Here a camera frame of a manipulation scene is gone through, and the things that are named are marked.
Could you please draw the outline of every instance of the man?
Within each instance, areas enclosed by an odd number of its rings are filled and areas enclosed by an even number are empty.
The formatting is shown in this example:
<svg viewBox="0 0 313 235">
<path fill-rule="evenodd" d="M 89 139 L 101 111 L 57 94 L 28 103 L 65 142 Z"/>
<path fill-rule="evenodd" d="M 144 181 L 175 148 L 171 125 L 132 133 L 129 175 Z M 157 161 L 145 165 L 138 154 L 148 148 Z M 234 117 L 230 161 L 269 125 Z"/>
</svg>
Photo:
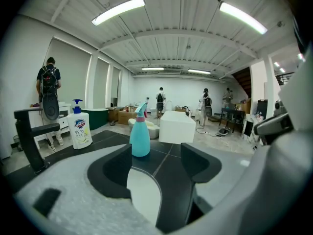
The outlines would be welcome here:
<svg viewBox="0 0 313 235">
<path fill-rule="evenodd" d="M 37 75 L 37 84 L 36 84 L 36 89 L 37 89 L 37 92 L 39 94 L 39 97 L 40 97 L 40 106 L 41 108 L 43 108 L 43 103 L 42 103 L 42 100 L 43 100 L 43 95 L 41 93 L 41 82 L 42 82 L 42 75 L 47 71 L 47 70 L 50 70 L 51 73 L 56 77 L 56 84 L 55 84 L 55 88 L 56 89 L 59 89 L 61 87 L 61 75 L 60 75 L 60 71 L 58 68 L 54 67 L 54 64 L 55 64 L 55 60 L 53 57 L 49 57 L 48 60 L 47 60 L 47 63 L 46 63 L 46 66 L 43 66 L 39 72 L 38 72 L 38 75 Z M 41 112 L 42 114 L 42 117 L 43 117 L 43 124 L 51 124 L 51 123 L 59 123 L 59 119 L 57 118 L 56 120 L 49 120 L 44 111 Z M 62 140 L 62 137 L 61 137 L 61 130 L 58 130 L 55 132 L 55 136 L 59 142 L 59 145 L 63 145 L 64 142 Z M 55 147 L 53 145 L 53 138 L 52 138 L 52 135 L 51 133 L 47 133 L 47 137 L 49 138 L 50 140 L 50 143 L 51 143 L 51 146 L 48 145 L 48 148 L 49 149 L 52 149 L 52 150 L 55 150 Z"/>
<path fill-rule="evenodd" d="M 223 108 L 229 106 L 229 103 L 233 99 L 233 93 L 230 91 L 229 88 L 226 89 L 226 93 L 223 96 Z"/>
<path fill-rule="evenodd" d="M 159 92 L 156 94 L 156 110 L 157 110 L 157 118 L 162 117 L 164 100 L 166 99 L 165 93 L 163 92 L 163 88 L 160 87 Z"/>
</svg>

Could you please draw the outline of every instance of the white box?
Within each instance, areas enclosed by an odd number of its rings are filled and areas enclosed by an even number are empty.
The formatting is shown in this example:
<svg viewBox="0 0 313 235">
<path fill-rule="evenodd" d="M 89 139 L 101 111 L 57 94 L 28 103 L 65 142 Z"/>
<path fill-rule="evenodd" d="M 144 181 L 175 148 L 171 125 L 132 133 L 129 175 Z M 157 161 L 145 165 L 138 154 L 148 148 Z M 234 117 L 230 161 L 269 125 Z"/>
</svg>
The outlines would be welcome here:
<svg viewBox="0 0 313 235">
<path fill-rule="evenodd" d="M 192 143 L 196 122 L 184 112 L 166 111 L 161 117 L 158 140 L 166 143 Z"/>
</svg>

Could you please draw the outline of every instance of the ceiling light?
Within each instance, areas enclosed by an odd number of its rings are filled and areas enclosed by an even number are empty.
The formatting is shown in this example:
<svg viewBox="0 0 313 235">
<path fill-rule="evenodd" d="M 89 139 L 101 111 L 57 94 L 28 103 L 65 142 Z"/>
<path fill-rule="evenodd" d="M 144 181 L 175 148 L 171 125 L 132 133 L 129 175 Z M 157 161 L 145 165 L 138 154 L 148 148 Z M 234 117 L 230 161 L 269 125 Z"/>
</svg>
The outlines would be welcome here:
<svg viewBox="0 0 313 235">
<path fill-rule="evenodd" d="M 229 5 L 228 3 L 221 2 L 220 10 L 245 22 L 246 24 L 254 28 L 256 31 L 260 32 L 261 34 L 264 34 L 268 30 L 259 21 L 255 20 L 246 12 L 237 9 L 236 7 Z"/>
<path fill-rule="evenodd" d="M 201 70 L 193 70 L 193 69 L 189 69 L 188 72 L 211 74 L 211 72 L 209 72 L 209 71 L 204 71 L 204 70 L 201 71 Z"/>
<path fill-rule="evenodd" d="M 305 58 L 303 57 L 303 55 L 300 53 L 300 54 L 298 54 L 298 58 L 300 59 L 300 60 L 302 60 L 303 62 L 305 62 Z"/>
<path fill-rule="evenodd" d="M 91 22 L 98 26 L 99 24 L 103 23 L 104 21 L 119 15 L 125 11 L 136 9 L 138 7 L 145 6 L 144 0 L 130 0 L 127 2 L 124 2 L 112 9 L 107 10 L 106 12 L 102 13 L 101 15 L 97 16 L 95 19 L 93 19 Z"/>
<path fill-rule="evenodd" d="M 148 68 L 141 68 L 142 70 L 144 70 L 144 71 L 162 71 L 162 70 L 164 70 L 164 68 L 162 68 L 162 67 L 148 67 Z"/>
</svg>

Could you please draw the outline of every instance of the person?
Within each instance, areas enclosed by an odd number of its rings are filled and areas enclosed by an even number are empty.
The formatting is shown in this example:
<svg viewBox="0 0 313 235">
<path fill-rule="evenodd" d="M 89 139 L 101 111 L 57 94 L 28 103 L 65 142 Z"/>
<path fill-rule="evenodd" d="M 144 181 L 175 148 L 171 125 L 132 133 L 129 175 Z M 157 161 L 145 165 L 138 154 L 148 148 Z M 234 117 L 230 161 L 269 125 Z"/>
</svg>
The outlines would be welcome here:
<svg viewBox="0 0 313 235">
<path fill-rule="evenodd" d="M 165 99 L 166 99 L 166 96 L 163 91 L 163 88 L 160 87 L 159 92 L 156 94 L 156 110 L 157 110 L 156 117 L 157 118 L 162 117 L 162 111 L 163 111 Z"/>
<path fill-rule="evenodd" d="M 229 88 L 227 88 L 226 93 L 223 96 L 223 108 L 226 108 L 227 106 L 229 106 L 229 103 L 231 102 L 232 99 L 233 99 L 233 93 L 232 91 L 230 91 Z"/>
<path fill-rule="evenodd" d="M 41 82 L 42 82 L 42 75 L 47 71 L 50 70 L 51 73 L 56 77 L 56 85 L 55 88 L 59 89 L 61 87 L 61 74 L 58 68 L 55 66 L 55 60 L 53 57 L 49 57 L 46 65 L 40 68 L 38 75 L 37 75 L 37 83 L 36 83 L 36 89 L 39 94 L 39 101 L 40 101 L 40 106 L 43 108 L 43 95 L 41 93 Z M 46 115 L 44 114 L 44 111 L 42 111 L 42 118 L 43 118 L 43 124 L 51 124 L 51 123 L 59 123 L 59 119 L 57 118 L 56 120 L 49 120 Z M 61 130 L 58 130 L 55 132 L 55 136 L 57 141 L 59 142 L 59 145 L 62 146 L 64 144 L 63 139 L 61 137 Z M 47 137 L 50 140 L 51 146 L 48 145 L 49 149 L 55 150 L 55 147 L 53 145 L 53 138 L 51 133 L 47 133 Z"/>
<path fill-rule="evenodd" d="M 206 113 L 205 113 L 205 103 L 204 103 L 204 101 L 207 98 L 210 98 L 210 95 L 209 95 L 209 90 L 207 88 L 205 88 L 203 90 L 203 94 L 201 95 L 201 98 L 199 100 L 199 102 L 201 103 L 200 125 L 202 125 L 202 126 L 205 126 L 208 122 L 208 118 L 207 118 Z"/>
</svg>

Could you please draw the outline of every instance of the chair backrest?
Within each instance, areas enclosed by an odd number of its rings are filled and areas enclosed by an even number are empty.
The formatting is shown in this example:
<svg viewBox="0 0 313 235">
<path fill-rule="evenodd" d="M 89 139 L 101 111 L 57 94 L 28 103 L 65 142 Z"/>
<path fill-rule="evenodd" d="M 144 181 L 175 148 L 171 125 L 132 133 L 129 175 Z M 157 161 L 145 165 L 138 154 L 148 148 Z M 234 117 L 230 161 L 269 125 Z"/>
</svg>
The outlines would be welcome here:
<svg viewBox="0 0 313 235">
<path fill-rule="evenodd" d="M 171 111 L 172 110 L 172 101 L 167 101 L 165 104 L 165 110 Z"/>
</svg>

